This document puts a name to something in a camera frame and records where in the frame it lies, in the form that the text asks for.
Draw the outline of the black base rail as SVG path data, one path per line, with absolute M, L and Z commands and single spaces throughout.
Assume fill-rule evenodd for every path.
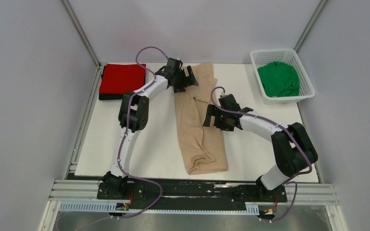
M 130 209 L 242 211 L 246 202 L 285 203 L 283 186 L 265 192 L 251 182 L 152 179 L 144 182 L 106 180 L 98 185 L 97 199 L 127 200 Z

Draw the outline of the aluminium frame post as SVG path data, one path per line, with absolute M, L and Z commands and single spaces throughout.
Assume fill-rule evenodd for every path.
M 310 35 L 311 31 L 313 30 L 314 26 L 316 25 L 317 21 L 321 17 L 323 11 L 325 10 L 326 6 L 329 4 L 329 0 L 319 0 L 318 4 L 312 13 L 310 19 L 308 20 L 304 30 L 302 31 L 299 39 L 297 40 L 294 50 L 298 53 L 303 45 L 305 44 L 308 36 Z
M 75 28 L 84 48 L 86 49 L 89 57 L 91 58 L 94 65 L 99 68 L 101 65 L 101 62 L 99 61 L 98 56 L 96 55 L 86 33 L 84 32 L 84 29 L 70 3 L 69 0 L 60 0 L 60 3 L 62 4 L 68 18 L 70 19 L 73 27 Z

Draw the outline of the beige t shirt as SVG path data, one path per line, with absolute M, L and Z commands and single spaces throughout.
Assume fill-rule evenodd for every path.
M 211 91 L 216 86 L 211 63 L 192 67 L 198 86 L 174 94 L 177 138 L 187 174 L 200 175 L 228 170 L 225 141 L 221 130 L 203 126 Z

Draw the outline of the white plastic basket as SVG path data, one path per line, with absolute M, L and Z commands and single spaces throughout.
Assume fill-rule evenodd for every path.
M 264 104 L 282 104 L 282 103 L 297 103 L 301 100 L 312 98 L 315 95 L 314 87 L 311 80 L 299 58 L 296 51 L 288 48 L 278 49 L 260 49 L 252 50 L 250 52 L 250 58 L 258 82 L 258 86 L 261 93 L 261 98 Z M 258 68 L 265 66 L 272 62 L 283 62 L 286 63 L 296 70 L 299 77 L 299 92 L 298 96 L 291 97 L 268 97 L 265 93 Z

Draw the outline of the green t shirt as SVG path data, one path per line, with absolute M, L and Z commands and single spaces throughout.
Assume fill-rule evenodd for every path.
M 266 96 L 295 97 L 299 95 L 300 79 L 295 68 L 284 62 L 271 62 L 257 69 Z

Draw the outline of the left aluminium frame post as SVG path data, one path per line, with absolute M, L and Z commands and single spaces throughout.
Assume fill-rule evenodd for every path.
M 99 68 L 101 65 L 101 62 L 99 61 L 98 56 L 96 55 L 86 33 L 84 32 L 84 29 L 70 3 L 69 0 L 60 0 L 60 3 L 62 4 L 68 18 L 70 19 L 73 27 L 75 28 L 84 48 L 86 49 L 89 57 L 91 58 L 94 65 Z

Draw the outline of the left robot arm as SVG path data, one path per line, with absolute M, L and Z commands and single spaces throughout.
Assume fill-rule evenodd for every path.
M 148 123 L 149 103 L 168 88 L 179 93 L 198 86 L 192 67 L 183 68 L 179 59 L 168 58 L 166 65 L 153 76 L 143 87 L 123 95 L 118 116 L 120 145 L 112 166 L 99 184 L 99 199 L 122 199 L 128 194 L 128 180 L 133 178 L 129 174 L 131 157 L 137 138 Z

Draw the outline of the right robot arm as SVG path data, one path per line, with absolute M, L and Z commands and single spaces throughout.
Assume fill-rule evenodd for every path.
M 255 112 L 241 108 L 232 94 L 223 95 L 219 103 L 207 106 L 203 126 L 222 131 L 235 128 L 252 132 L 272 144 L 275 165 L 256 180 L 256 194 L 268 201 L 276 191 L 298 175 L 311 173 L 318 154 L 301 123 L 283 125 Z

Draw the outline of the right aluminium frame post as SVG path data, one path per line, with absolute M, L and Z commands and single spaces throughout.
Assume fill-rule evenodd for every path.
M 308 36 L 310 35 L 311 31 L 313 30 L 314 26 L 316 25 L 317 21 L 321 17 L 323 11 L 325 10 L 326 6 L 329 4 L 329 0 L 319 0 L 318 4 L 312 13 L 310 19 L 308 20 L 304 30 L 302 31 L 299 39 L 297 40 L 294 50 L 298 53 L 303 45 L 305 44 Z

